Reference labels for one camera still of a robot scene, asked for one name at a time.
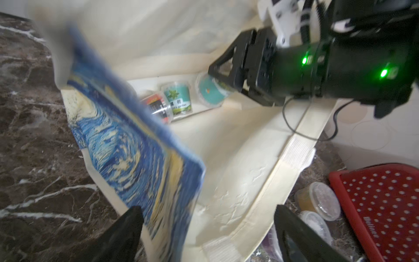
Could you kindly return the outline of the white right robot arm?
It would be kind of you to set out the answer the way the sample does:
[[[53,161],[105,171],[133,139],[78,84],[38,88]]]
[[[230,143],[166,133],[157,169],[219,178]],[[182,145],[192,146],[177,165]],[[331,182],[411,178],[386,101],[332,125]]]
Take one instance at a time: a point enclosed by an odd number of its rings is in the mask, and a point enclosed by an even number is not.
[[[347,99],[381,119],[419,78],[418,1],[259,1],[272,25],[243,31],[208,74],[264,106]]]

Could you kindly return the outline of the red black label jar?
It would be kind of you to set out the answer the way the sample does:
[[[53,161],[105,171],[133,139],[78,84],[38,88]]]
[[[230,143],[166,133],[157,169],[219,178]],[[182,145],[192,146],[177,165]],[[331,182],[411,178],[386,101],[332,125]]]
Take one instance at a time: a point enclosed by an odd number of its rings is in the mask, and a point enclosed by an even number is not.
[[[163,92],[155,92],[142,98],[141,101],[149,107],[152,115],[158,116],[164,124],[170,124],[172,122],[172,106]]]

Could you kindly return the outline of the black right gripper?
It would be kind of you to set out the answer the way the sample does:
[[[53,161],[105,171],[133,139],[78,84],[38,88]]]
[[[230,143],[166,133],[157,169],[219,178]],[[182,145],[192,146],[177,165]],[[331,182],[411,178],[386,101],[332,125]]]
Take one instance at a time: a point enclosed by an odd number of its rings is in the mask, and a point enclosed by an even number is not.
[[[274,31],[265,27],[241,32],[208,68],[208,75],[265,106],[282,106],[286,97],[321,97],[327,42],[279,48]]]

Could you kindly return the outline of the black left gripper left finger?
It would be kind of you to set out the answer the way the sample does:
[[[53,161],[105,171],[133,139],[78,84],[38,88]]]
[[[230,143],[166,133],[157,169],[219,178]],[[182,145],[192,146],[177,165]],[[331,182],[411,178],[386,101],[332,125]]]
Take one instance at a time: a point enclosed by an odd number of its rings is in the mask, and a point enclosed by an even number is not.
[[[133,262],[143,224],[141,207],[131,207],[86,250],[86,260],[88,262]]]

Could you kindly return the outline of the cream canvas starry night bag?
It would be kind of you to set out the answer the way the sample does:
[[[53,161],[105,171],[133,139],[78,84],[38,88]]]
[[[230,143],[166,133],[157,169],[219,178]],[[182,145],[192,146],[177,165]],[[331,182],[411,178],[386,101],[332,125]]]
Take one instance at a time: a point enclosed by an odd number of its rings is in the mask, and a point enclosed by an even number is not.
[[[119,214],[143,210],[151,262],[244,262],[273,224],[334,100],[292,103],[286,116],[235,92],[164,124],[140,98],[190,87],[238,34],[255,1],[29,1],[52,53],[55,83],[86,169]]]

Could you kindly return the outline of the clear seed jar row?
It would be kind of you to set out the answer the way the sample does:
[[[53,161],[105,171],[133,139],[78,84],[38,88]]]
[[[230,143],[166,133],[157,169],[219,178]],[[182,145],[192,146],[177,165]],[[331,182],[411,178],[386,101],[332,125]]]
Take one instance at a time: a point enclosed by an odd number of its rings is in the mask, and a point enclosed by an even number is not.
[[[272,226],[269,229],[268,233],[261,242],[261,246],[271,259],[274,259],[278,262],[284,262],[275,226]]]

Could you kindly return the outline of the red and steel toaster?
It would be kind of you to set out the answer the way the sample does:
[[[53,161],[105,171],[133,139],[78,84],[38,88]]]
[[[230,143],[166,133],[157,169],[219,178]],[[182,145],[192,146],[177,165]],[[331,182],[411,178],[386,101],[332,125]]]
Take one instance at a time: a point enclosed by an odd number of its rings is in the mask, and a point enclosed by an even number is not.
[[[332,189],[371,262],[419,259],[419,170],[374,165],[329,174]]]

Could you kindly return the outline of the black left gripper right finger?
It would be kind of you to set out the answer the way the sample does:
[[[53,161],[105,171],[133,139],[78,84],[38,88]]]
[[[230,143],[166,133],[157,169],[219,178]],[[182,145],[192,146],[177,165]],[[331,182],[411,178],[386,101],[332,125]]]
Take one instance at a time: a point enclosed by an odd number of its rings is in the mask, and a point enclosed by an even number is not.
[[[274,225],[285,262],[347,261],[285,205],[277,205]]]

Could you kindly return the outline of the teal label seed jar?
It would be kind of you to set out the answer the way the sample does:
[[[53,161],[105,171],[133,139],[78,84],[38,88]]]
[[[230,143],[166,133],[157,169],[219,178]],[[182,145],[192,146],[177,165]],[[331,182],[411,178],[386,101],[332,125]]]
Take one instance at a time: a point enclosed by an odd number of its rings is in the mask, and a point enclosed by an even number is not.
[[[167,83],[161,87],[167,97],[175,117],[191,113],[192,101],[189,84],[186,82]]]

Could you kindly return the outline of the teal lid seed jar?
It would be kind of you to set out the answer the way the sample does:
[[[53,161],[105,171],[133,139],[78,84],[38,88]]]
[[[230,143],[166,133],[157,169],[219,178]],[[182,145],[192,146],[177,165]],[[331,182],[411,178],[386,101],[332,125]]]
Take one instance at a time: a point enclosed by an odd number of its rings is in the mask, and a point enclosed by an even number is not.
[[[234,92],[234,89],[203,72],[197,76],[195,91],[203,105],[218,108]]]

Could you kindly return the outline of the wide amber seed jar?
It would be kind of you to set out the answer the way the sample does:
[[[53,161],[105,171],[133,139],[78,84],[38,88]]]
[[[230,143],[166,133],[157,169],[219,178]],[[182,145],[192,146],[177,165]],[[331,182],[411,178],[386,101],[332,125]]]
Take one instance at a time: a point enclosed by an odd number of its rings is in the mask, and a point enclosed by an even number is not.
[[[326,221],[336,221],[341,215],[339,200],[326,184],[313,182],[295,193],[295,202],[301,211],[316,212]]]

